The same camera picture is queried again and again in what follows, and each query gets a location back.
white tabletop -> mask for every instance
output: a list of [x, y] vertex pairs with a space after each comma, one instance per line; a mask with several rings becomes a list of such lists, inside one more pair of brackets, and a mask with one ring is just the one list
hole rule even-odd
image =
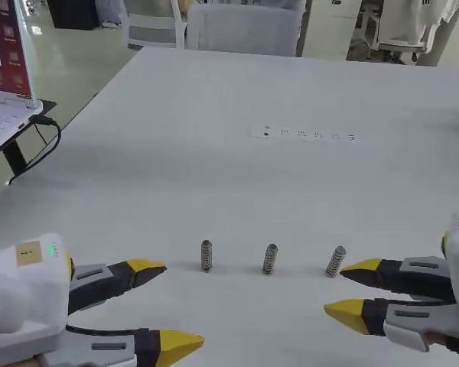
[[[357, 140], [252, 138], [253, 124]], [[73, 321], [204, 335], [180, 367], [459, 366], [440, 346], [355, 334], [322, 308], [401, 297], [325, 278], [337, 245], [348, 264], [440, 255], [454, 209], [459, 71], [145, 48], [2, 195], [0, 245], [55, 231], [77, 264], [165, 261], [161, 277]]]

metal coil spring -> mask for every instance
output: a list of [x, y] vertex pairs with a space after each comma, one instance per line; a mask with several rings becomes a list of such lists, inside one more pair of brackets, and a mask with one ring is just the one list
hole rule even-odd
[[200, 245], [200, 267], [208, 272], [213, 267], [213, 244], [205, 239]]
[[274, 272], [274, 265], [275, 265], [275, 259], [277, 258], [277, 245], [274, 245], [271, 243], [267, 247], [267, 251], [265, 252], [265, 259], [263, 261], [263, 268], [262, 271], [264, 274], [270, 275]]
[[340, 266], [342, 265], [346, 253], [347, 251], [343, 246], [338, 246], [335, 249], [334, 254], [331, 256], [330, 263], [327, 267], [327, 276], [329, 278], [335, 278], [337, 276], [337, 273], [340, 270]]

yellow fingertip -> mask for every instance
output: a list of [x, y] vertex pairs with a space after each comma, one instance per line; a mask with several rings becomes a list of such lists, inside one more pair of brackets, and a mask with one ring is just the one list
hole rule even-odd
[[381, 263], [381, 258], [368, 258], [367, 260], [357, 262], [356, 264], [346, 266], [342, 268], [342, 271], [349, 270], [371, 270], [375, 271], [379, 264]]
[[339, 300], [334, 304], [325, 304], [324, 312], [352, 330], [369, 335], [362, 319], [363, 305], [364, 300]]
[[204, 343], [199, 335], [160, 330], [160, 356], [155, 367], [168, 367], [198, 350]]
[[126, 261], [135, 272], [143, 271], [150, 268], [166, 268], [167, 265], [159, 261], [150, 261], [144, 258], [132, 258]]

floor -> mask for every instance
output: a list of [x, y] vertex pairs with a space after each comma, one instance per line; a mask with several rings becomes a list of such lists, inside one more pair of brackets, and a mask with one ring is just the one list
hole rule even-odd
[[25, 16], [28, 57], [40, 99], [57, 103], [49, 114], [65, 126], [134, 56], [121, 30], [56, 29], [45, 5]]

laptop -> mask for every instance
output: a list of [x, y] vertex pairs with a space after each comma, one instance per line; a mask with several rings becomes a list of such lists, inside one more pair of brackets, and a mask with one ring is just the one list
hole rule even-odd
[[0, 148], [42, 111], [24, 46], [21, 0], [0, 0]]

